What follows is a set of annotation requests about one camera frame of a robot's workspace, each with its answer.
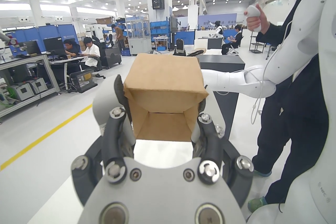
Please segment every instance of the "person in brown shirt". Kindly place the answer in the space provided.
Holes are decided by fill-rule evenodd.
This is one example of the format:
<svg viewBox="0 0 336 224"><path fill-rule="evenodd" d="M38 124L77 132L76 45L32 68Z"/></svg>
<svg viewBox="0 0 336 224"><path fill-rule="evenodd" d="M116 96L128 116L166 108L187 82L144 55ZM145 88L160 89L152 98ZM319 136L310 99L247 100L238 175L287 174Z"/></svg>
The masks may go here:
<svg viewBox="0 0 336 224"><path fill-rule="evenodd" d="M118 42L118 47L121 53L122 50L125 49L125 43L124 43L125 38L123 35L123 31L120 27L116 26L115 24L111 25L111 28L114 28L115 33L117 34L117 38L115 40Z"/></svg>

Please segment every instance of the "hand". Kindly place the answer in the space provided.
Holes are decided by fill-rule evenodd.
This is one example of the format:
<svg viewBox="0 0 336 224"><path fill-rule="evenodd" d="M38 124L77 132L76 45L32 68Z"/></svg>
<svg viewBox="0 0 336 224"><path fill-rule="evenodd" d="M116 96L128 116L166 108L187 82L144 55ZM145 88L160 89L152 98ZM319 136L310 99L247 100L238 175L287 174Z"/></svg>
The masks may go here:
<svg viewBox="0 0 336 224"><path fill-rule="evenodd" d="M252 32L255 28L261 25L260 32L265 34L270 27L270 22L267 21L267 17L264 11L260 8L259 4L257 4L255 7L260 11L260 17L247 17L247 29Z"/></svg>

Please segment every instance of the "sneaker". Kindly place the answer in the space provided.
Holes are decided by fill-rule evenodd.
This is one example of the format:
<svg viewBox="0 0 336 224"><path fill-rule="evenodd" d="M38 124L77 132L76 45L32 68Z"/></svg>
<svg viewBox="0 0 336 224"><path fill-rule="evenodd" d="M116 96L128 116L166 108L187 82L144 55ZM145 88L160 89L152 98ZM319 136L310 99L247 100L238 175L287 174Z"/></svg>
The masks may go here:
<svg viewBox="0 0 336 224"><path fill-rule="evenodd" d="M252 199L247 203L247 208L250 212L255 212L258 208L267 205L265 197Z"/></svg>
<svg viewBox="0 0 336 224"><path fill-rule="evenodd" d="M267 174L260 173L259 171L254 170L253 174L255 174L256 176L260 176L260 177L263 177L263 178L267 178L267 177L270 177L270 175L272 174L272 170L271 170L271 172L269 172L269 173L267 173Z"/></svg>

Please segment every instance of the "handheld controller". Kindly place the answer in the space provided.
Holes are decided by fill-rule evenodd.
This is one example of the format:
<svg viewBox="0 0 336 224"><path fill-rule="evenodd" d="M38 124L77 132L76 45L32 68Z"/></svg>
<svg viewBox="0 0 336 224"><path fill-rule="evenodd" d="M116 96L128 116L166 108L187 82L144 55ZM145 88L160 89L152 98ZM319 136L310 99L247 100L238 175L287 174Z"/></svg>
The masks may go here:
<svg viewBox="0 0 336 224"><path fill-rule="evenodd" d="M260 17L260 11L255 6L249 6L247 9L246 17ZM261 31L261 25L253 30L254 32Z"/></svg>

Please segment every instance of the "yellow floor line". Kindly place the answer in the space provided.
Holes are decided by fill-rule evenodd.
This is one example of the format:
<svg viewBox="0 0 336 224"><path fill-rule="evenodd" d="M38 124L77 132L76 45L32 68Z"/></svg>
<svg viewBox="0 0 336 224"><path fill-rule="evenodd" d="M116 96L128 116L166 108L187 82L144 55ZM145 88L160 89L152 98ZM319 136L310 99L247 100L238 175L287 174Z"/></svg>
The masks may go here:
<svg viewBox="0 0 336 224"><path fill-rule="evenodd" d="M57 127L53 128L51 131L47 132L45 135L41 136L39 139L35 140L33 143L29 144L26 148L18 152L16 155L11 157L9 160L0 165L0 171L4 170L7 166L11 165L14 161L20 158L22 155L27 153L29 150L34 148L37 144L41 143L43 140L48 138L53 133L57 132L60 128L64 127L66 124L71 122L73 119L77 118L79 115L83 114L85 111L92 108L92 104L77 112L75 115L71 116L69 119L65 120L63 123L59 124Z"/></svg>

